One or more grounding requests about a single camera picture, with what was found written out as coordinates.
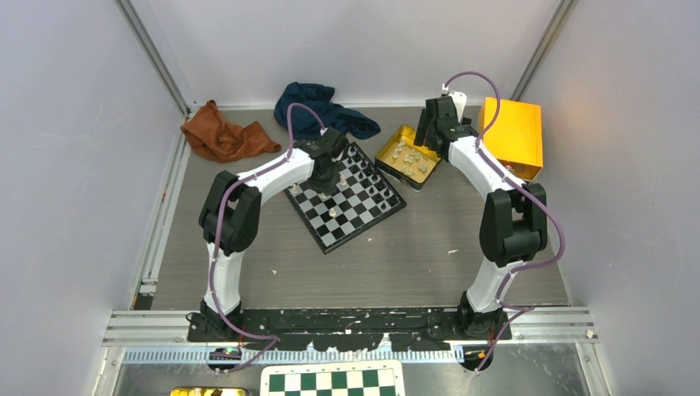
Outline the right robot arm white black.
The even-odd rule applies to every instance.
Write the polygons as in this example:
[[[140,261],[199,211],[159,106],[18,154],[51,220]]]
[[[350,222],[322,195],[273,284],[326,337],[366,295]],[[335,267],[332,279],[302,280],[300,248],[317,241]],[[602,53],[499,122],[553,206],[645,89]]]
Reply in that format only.
[[[514,176],[486,149],[478,132],[464,122],[453,95],[426,100],[414,142],[461,171],[483,198],[479,230],[483,262],[457,307],[456,325],[471,339],[502,318],[502,297],[514,272],[547,244],[546,215],[539,205],[546,192]]]

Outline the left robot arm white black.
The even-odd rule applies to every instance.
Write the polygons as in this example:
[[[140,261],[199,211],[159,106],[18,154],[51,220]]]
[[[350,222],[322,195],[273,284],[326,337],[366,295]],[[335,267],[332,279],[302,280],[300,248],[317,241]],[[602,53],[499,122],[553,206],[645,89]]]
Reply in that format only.
[[[327,128],[320,137],[297,141],[282,156],[251,171],[216,175],[198,219],[209,253],[200,315],[220,340],[233,339],[241,328],[242,261],[258,235],[263,205],[303,182],[331,193],[339,182],[339,161],[347,146],[343,133]]]

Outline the gold tin tray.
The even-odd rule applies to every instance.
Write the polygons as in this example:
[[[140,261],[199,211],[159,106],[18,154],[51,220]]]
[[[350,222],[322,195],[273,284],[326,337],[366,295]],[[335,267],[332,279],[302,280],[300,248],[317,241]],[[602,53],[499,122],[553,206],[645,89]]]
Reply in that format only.
[[[414,145],[416,130],[400,126],[375,156],[375,165],[388,176],[420,192],[442,159],[424,146]]]

